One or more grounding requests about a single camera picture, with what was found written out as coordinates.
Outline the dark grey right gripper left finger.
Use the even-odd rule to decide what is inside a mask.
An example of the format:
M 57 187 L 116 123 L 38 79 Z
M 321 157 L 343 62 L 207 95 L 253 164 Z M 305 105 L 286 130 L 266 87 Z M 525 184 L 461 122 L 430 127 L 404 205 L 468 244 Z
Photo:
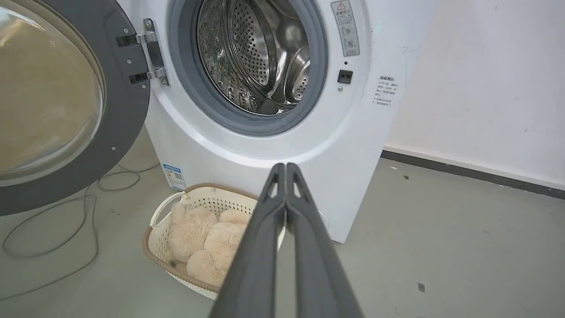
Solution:
M 209 314 L 211 318 L 273 318 L 276 258 L 285 226 L 285 165 L 275 164 Z

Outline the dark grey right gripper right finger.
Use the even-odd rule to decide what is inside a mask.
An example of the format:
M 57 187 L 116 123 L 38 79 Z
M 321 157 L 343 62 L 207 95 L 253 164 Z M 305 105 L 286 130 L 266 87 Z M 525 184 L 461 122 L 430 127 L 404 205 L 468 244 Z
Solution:
M 285 202 L 295 237 L 297 317 L 362 318 L 326 225 L 295 163 L 285 168 Z

